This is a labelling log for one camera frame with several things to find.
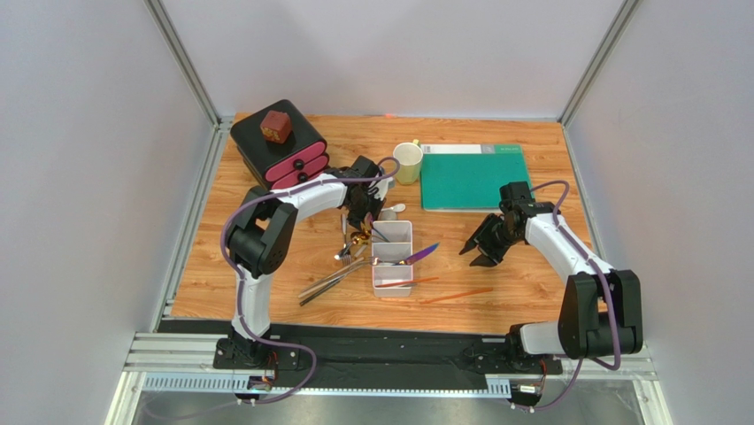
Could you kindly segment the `iridescent purple spoon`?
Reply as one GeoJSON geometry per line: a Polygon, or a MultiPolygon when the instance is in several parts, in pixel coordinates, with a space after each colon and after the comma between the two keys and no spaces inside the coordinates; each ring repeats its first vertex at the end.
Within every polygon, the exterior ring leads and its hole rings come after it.
{"type": "Polygon", "coordinates": [[[375,229],[373,224],[374,224],[374,217],[370,212],[368,212],[364,219],[365,232],[368,232],[371,238],[377,237],[378,239],[382,240],[384,243],[389,243],[389,239],[385,235],[383,235],[382,232],[380,232],[380,230],[375,229]]]}

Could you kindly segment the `white compartment organizer box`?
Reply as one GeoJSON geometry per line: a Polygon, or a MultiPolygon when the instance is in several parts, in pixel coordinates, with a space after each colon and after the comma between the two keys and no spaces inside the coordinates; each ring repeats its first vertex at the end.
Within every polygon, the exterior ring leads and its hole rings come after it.
{"type": "MultiPolygon", "coordinates": [[[[412,223],[408,220],[380,220],[373,224],[389,239],[389,243],[372,242],[371,257],[387,260],[401,260],[413,254],[412,223]]],[[[412,280],[413,266],[372,267],[373,294],[377,298],[407,298],[412,294],[408,289],[376,289],[375,285],[412,280]]]]}

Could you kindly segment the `silver metal spoon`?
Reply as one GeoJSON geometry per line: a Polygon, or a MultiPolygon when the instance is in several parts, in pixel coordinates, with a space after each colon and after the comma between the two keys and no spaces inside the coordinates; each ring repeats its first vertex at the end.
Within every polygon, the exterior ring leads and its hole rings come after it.
{"type": "Polygon", "coordinates": [[[335,259],[340,260],[343,264],[349,264],[352,261],[351,247],[357,242],[355,238],[349,239],[344,246],[335,254],[335,259]]]}

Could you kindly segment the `iridescent purple knife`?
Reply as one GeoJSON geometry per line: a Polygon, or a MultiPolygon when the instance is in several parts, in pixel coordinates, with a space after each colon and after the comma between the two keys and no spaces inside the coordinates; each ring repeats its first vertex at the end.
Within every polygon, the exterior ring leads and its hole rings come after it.
{"type": "Polygon", "coordinates": [[[399,266],[411,266],[422,259],[426,258],[427,256],[431,255],[439,246],[439,243],[434,243],[432,245],[429,245],[428,247],[413,253],[409,257],[405,259],[401,259],[397,261],[397,265],[399,266]]]}

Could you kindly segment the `gold spoon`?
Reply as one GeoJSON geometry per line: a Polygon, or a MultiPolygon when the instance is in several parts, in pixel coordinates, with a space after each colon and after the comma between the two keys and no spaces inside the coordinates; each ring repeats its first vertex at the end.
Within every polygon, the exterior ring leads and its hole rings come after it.
{"type": "Polygon", "coordinates": [[[350,240],[355,245],[367,245],[371,242],[372,235],[369,231],[355,231],[350,234],[350,240]]]}

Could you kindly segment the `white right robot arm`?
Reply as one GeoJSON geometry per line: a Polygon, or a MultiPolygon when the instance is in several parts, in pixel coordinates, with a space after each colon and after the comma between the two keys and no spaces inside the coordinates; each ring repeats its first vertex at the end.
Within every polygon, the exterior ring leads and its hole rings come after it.
{"type": "Polygon", "coordinates": [[[517,243],[536,248],[565,285],[555,321],[514,325],[508,333],[518,358],[589,359],[610,370],[643,346],[641,284],[631,270],[600,259],[570,229],[559,203],[539,202],[528,182],[499,190],[499,213],[490,213],[466,240],[474,267],[499,265],[517,243]]]}

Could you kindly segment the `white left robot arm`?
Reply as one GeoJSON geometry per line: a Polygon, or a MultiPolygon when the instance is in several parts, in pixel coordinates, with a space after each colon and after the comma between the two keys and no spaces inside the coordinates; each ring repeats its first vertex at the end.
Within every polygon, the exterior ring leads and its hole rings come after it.
{"type": "Polygon", "coordinates": [[[287,189],[249,190],[221,230],[220,251],[236,277],[235,314],[229,335],[217,342],[217,369],[260,369],[283,352],[312,354],[301,344],[269,336],[273,278],[289,252],[296,225],[332,209],[347,211],[359,226],[384,206],[393,174],[360,156],[349,167],[328,168],[287,189]]]}

